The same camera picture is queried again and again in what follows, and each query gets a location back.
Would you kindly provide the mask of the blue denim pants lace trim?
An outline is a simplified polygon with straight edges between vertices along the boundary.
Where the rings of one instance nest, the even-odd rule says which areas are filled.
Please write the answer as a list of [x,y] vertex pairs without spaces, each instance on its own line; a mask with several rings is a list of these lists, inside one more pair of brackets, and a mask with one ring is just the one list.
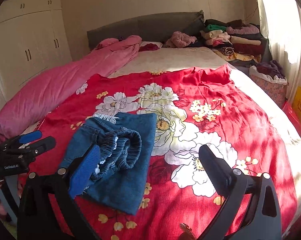
[[59,165],[68,168],[89,147],[100,147],[100,161],[80,195],[135,215],[139,209],[154,147],[156,114],[96,114],[71,138]]

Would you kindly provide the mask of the pink velvet quilt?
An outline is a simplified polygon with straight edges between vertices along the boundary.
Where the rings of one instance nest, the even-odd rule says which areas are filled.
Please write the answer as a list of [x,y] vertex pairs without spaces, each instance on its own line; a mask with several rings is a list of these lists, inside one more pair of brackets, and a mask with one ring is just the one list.
[[91,76],[108,77],[135,58],[142,38],[107,38],[78,61],[46,70],[31,79],[0,111],[0,142],[20,135],[42,120]]

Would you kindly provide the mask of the red floral bed cover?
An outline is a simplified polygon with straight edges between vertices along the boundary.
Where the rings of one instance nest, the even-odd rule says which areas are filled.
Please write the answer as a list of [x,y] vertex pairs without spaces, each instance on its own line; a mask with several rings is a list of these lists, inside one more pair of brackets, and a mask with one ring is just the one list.
[[54,137],[56,146],[30,170],[40,176],[56,172],[75,132],[96,114],[154,113],[154,147],[137,213],[76,197],[102,239],[177,239],[181,223],[200,235],[224,201],[199,160],[202,145],[245,175],[270,174],[286,229],[296,213],[297,196],[284,141],[265,110],[234,84],[233,75],[228,66],[94,75],[82,94],[73,94],[44,118],[39,129]]

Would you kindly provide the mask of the cream wardrobe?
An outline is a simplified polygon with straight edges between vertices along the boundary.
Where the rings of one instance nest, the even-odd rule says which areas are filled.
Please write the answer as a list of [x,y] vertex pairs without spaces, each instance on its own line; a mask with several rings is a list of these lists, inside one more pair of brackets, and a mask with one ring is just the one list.
[[61,0],[1,4],[0,91],[5,102],[41,72],[71,60]]

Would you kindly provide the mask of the floral fabric laundry basket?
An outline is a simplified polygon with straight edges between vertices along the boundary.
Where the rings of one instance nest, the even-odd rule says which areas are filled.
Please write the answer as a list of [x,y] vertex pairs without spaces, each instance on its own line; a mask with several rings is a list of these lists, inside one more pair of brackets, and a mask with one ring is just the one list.
[[283,67],[276,61],[261,62],[249,68],[249,77],[282,108],[286,100],[288,87]]

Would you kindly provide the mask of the pile of folded clothes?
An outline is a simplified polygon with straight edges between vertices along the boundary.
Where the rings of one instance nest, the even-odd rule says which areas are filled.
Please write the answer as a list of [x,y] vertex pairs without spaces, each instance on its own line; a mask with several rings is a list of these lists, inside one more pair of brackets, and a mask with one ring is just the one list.
[[249,68],[272,59],[269,40],[256,24],[208,19],[199,32],[197,38],[201,46],[206,46],[237,68]]

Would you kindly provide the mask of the beige bed sheet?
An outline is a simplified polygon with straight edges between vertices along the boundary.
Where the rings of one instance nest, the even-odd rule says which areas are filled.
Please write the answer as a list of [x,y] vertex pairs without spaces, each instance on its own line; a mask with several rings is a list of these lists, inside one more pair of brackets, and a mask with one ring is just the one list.
[[186,68],[218,68],[227,62],[206,47],[199,48],[161,48],[154,51],[139,52],[110,78],[131,73],[174,72]]

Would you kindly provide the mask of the dark red pillow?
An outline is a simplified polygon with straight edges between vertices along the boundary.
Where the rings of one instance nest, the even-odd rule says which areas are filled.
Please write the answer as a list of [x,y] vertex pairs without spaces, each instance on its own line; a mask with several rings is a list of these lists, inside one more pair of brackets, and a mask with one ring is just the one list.
[[162,46],[163,44],[161,42],[142,41],[140,43],[139,52],[158,50],[162,48]]

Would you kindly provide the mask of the pink crumpled garment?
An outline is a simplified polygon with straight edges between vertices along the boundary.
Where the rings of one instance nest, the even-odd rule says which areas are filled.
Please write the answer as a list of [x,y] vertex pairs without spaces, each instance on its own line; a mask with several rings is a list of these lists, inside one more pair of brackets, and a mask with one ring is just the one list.
[[165,46],[167,48],[185,48],[190,44],[194,44],[197,38],[189,36],[180,31],[175,31],[172,36],[166,41]]

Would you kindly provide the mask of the cream curtain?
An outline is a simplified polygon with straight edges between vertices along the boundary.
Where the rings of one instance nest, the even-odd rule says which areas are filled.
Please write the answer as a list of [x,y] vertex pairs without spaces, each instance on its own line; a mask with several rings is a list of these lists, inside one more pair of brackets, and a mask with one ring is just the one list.
[[269,40],[272,58],[288,81],[286,97],[293,102],[301,87],[301,8],[295,0],[257,0],[261,33]]

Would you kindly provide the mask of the grey padded headboard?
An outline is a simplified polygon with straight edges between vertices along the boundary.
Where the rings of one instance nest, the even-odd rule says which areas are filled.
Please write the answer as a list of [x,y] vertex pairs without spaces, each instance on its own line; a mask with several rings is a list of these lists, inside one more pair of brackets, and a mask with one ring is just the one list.
[[167,12],[133,17],[87,31],[88,46],[93,50],[106,38],[126,39],[138,35],[144,41],[165,43],[175,31],[194,36],[204,28],[204,12]]

